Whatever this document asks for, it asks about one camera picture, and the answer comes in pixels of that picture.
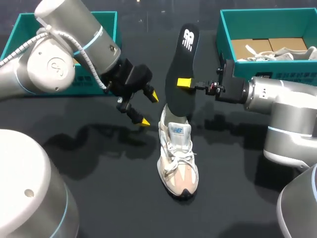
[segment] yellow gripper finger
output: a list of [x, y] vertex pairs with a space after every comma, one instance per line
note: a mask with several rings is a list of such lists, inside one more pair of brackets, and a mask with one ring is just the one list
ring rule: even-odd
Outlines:
[[140, 126], [149, 126], [150, 123], [145, 118], [143, 118], [142, 122], [139, 123], [138, 125], [140, 125]]
[[156, 99], [156, 101], [159, 101], [159, 99], [158, 99], [158, 96], [157, 96], [157, 93], [155, 92], [155, 90], [153, 91], [153, 97]]
[[192, 78], [178, 78], [177, 86], [190, 88], [191, 82], [192, 82]]

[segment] insole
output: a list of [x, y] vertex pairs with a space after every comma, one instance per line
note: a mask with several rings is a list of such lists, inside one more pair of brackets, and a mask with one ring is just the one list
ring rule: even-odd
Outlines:
[[177, 117], [186, 117], [195, 109], [195, 91], [177, 87], [178, 78], [194, 78], [193, 62], [199, 41], [199, 29], [194, 24], [182, 26], [175, 55], [165, 80], [168, 108]]

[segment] gray robot arm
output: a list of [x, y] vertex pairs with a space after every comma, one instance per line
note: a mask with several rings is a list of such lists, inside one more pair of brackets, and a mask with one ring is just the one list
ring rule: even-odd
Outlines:
[[80, 0], [42, 0], [35, 17], [43, 26], [38, 35], [0, 62], [0, 99], [65, 90], [74, 79], [74, 57], [104, 93], [119, 97], [121, 113], [134, 124], [150, 125], [130, 101], [142, 90], [158, 102], [151, 71], [121, 59], [120, 47]]
[[245, 110], [271, 115], [264, 156], [302, 171], [317, 163], [317, 87], [277, 79], [253, 77], [250, 82], [233, 76], [234, 62], [224, 60], [217, 82], [192, 83], [216, 101], [242, 104]]
[[53, 37], [41, 34], [0, 62], [0, 100], [63, 91], [74, 77], [70, 52]]

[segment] shoe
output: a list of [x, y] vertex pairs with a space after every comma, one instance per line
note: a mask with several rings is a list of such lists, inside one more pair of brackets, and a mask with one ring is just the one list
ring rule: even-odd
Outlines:
[[255, 50], [253, 50], [250, 46], [246, 45], [247, 50], [254, 55], [254, 57], [246, 58], [246, 59], [239, 59], [239, 62], [247, 62], [247, 61], [289, 61], [294, 60], [293, 56], [289, 52], [284, 52], [283, 54], [280, 54], [276, 56], [275, 52], [273, 51], [266, 51], [261, 53], [256, 53]]
[[306, 51], [294, 51], [288, 48], [282, 48], [275, 52], [275, 56], [282, 56], [284, 54], [291, 54], [294, 60], [317, 60], [317, 49], [312, 46]]
[[316, 47], [309, 47], [306, 51], [294, 51], [288, 48], [282, 48], [276, 52], [261, 52], [257, 54], [250, 46], [246, 45], [247, 50], [254, 57], [239, 59], [239, 62], [246, 61], [292, 61], [292, 60], [317, 60]]
[[169, 192], [189, 198], [198, 186], [198, 169], [192, 151], [191, 126], [186, 117], [173, 115], [165, 105], [158, 123], [160, 138], [159, 176]]

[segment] cardboard box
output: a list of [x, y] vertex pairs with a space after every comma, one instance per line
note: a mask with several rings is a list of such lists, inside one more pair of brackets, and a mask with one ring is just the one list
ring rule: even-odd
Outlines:
[[[117, 27], [117, 12], [116, 11], [94, 11], [93, 16], [107, 31], [113, 41], [121, 47], [121, 34]], [[41, 27], [35, 19], [33, 13], [22, 13], [19, 15], [9, 40], [5, 46], [0, 60], [15, 51], [24, 42], [28, 41], [36, 35], [37, 30]], [[77, 96], [77, 95], [103, 95], [111, 96], [111, 94], [104, 94], [90, 72], [85, 70], [80, 64], [75, 61], [75, 79], [72, 85], [63, 92], [45, 94], [44, 96]]]
[[303, 38], [271, 38], [269, 43], [273, 51], [278, 51], [283, 47], [295, 50], [295, 51], [306, 51], [307, 47]]
[[250, 46], [257, 53], [272, 51], [271, 45], [266, 40], [253, 40], [253, 39], [244, 39], [244, 40], [232, 40], [233, 50], [237, 59], [243, 59], [248, 57], [254, 57], [247, 48], [246, 45]]
[[245, 43], [260, 53], [269, 49], [267, 42], [271, 51], [317, 47], [315, 8], [221, 10], [216, 45], [219, 55], [235, 61], [237, 77], [249, 81], [264, 76], [317, 86], [317, 60], [237, 61], [250, 56]]

